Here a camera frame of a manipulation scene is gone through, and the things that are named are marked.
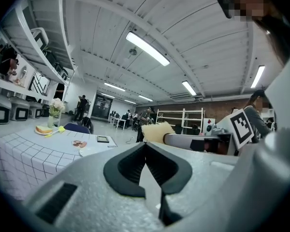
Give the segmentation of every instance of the ceiling fixture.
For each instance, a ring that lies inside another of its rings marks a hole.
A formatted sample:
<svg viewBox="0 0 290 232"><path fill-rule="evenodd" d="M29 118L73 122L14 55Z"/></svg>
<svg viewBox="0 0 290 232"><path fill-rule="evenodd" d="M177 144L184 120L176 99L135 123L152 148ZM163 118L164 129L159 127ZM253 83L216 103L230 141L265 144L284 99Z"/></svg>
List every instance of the ceiling fixture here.
<svg viewBox="0 0 290 232"><path fill-rule="evenodd" d="M190 86L188 81L183 81L182 84L185 86L185 88L190 92L192 96L197 95L197 93L193 90L193 88Z"/></svg>
<svg viewBox="0 0 290 232"><path fill-rule="evenodd" d="M128 100L125 100L125 102L130 102L132 104L136 104L135 102L132 102L132 101L128 101Z"/></svg>
<svg viewBox="0 0 290 232"><path fill-rule="evenodd" d="M141 97L141 98L143 98L143 99L145 99L145 100L148 100L148 101L153 102L153 100L151 100L151 99L149 99L149 98L146 98L146 97L144 97L144 96L142 96L142 95L139 95L139 97Z"/></svg>
<svg viewBox="0 0 290 232"><path fill-rule="evenodd" d="M114 96L110 96L110 95L103 94L103 93L101 93L101 94L102 94L102 95L105 95L105 96L107 96L107 97L115 98Z"/></svg>
<svg viewBox="0 0 290 232"><path fill-rule="evenodd" d="M259 66L257 75L255 77L255 80L253 81L253 83L252 83L250 88L255 88L257 86L257 84L258 84L258 82L259 82L259 80L260 80L260 78L262 76L262 73L263 73L264 69L265 69L265 65L260 65Z"/></svg>
<svg viewBox="0 0 290 232"><path fill-rule="evenodd" d="M141 39L135 33L129 32L126 36L126 40L130 41L131 43L141 48L143 51L147 52L163 66L167 66L168 64L170 64L170 61L164 55L158 52L155 48L153 48L150 44Z"/></svg>
<svg viewBox="0 0 290 232"><path fill-rule="evenodd" d="M112 84L109 84L109 83L104 83L104 84L107 85L107 86L113 87L113 88L117 88L117 89L119 89L121 91L125 91L123 88L116 87L116 86L114 86Z"/></svg>

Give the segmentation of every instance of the white ceiling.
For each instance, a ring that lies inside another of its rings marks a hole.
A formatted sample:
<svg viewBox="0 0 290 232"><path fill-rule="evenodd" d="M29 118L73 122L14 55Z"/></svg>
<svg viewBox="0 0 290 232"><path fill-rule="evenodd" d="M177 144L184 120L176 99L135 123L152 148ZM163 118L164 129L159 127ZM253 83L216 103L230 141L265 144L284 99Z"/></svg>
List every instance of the white ceiling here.
<svg viewBox="0 0 290 232"><path fill-rule="evenodd" d="M173 102L171 95L187 93L185 80L204 98L238 97L252 92L259 65L266 69L258 87L268 86L281 70L265 34L251 23L227 19L217 0L65 0L64 15L79 76L138 104L148 103L139 94ZM130 55L130 30L171 63L164 67L139 48Z"/></svg>

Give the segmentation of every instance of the white tablecloth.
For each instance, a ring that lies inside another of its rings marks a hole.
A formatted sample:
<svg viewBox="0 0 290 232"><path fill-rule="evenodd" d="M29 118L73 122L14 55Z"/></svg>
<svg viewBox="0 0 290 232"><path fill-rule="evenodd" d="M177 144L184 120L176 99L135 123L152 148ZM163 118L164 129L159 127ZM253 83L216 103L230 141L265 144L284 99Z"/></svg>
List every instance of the white tablecloth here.
<svg viewBox="0 0 290 232"><path fill-rule="evenodd" d="M23 200L41 183L53 177L74 160L81 158L74 140L87 142L96 153L117 147L111 137L109 143L98 143L97 135L66 130L49 138L38 135L32 128L0 138L0 174L4 190Z"/></svg>

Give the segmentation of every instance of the yellow sponge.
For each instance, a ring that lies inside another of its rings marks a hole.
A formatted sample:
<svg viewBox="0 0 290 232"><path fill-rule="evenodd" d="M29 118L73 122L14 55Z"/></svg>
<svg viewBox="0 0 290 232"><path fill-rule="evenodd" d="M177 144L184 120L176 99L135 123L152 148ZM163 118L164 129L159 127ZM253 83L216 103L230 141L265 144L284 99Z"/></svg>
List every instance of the yellow sponge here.
<svg viewBox="0 0 290 232"><path fill-rule="evenodd" d="M149 142L157 142L163 144L163 137L167 133L175 134L168 122L162 122L156 125L142 126L144 137Z"/></svg>

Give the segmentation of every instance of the ceiling light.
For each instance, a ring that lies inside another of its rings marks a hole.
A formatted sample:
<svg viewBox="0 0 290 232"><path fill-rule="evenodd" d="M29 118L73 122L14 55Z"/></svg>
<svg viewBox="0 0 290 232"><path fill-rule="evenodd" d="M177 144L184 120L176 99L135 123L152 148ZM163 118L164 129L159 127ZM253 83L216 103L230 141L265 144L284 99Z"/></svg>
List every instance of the ceiling light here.
<svg viewBox="0 0 290 232"><path fill-rule="evenodd" d="M105 96L107 96L107 97L115 98L114 96L110 96L110 95L103 94L103 93L101 93L101 94L102 94L102 95L105 95Z"/></svg>
<svg viewBox="0 0 290 232"><path fill-rule="evenodd" d="M148 101L153 102L153 100L151 100L151 99L149 99L149 98L146 98L146 97L144 97L144 96L142 96L142 95L139 95L139 97L141 97L141 98L143 98L143 99L145 99L145 100L148 100Z"/></svg>
<svg viewBox="0 0 290 232"><path fill-rule="evenodd" d="M258 69L257 75L255 77L255 80L253 81L253 83L252 83L250 88L255 88L257 86L257 84L258 84L258 82L259 82L259 80L260 80L260 78L262 76L262 73L263 73L264 69L265 69L264 65L260 65L259 66L259 69Z"/></svg>
<svg viewBox="0 0 290 232"><path fill-rule="evenodd" d="M153 48L150 44L148 44L146 41L141 39L139 36L137 36L133 32L128 33L128 35L126 36L126 40L130 41L131 43L141 48L143 51L147 52L150 56L152 56L155 60L157 60L163 66L167 66L170 63L170 61L164 55L162 55L155 48Z"/></svg>
<svg viewBox="0 0 290 232"><path fill-rule="evenodd" d="M130 102L132 104L136 104L135 102L132 102L132 101L128 101L128 100L125 100L125 102Z"/></svg>
<svg viewBox="0 0 290 232"><path fill-rule="evenodd" d="M184 81L184 82L182 82L182 84L185 86L185 88L190 92L190 94L192 96L197 95L197 93L193 90L193 88L190 86L190 84L188 83L188 81Z"/></svg>
<svg viewBox="0 0 290 232"><path fill-rule="evenodd" d="M104 84L107 85L107 86L113 87L113 88L117 88L117 89L119 89L121 91L125 91L123 88L116 87L116 86L114 86L112 84L109 84L109 83L104 83Z"/></svg>

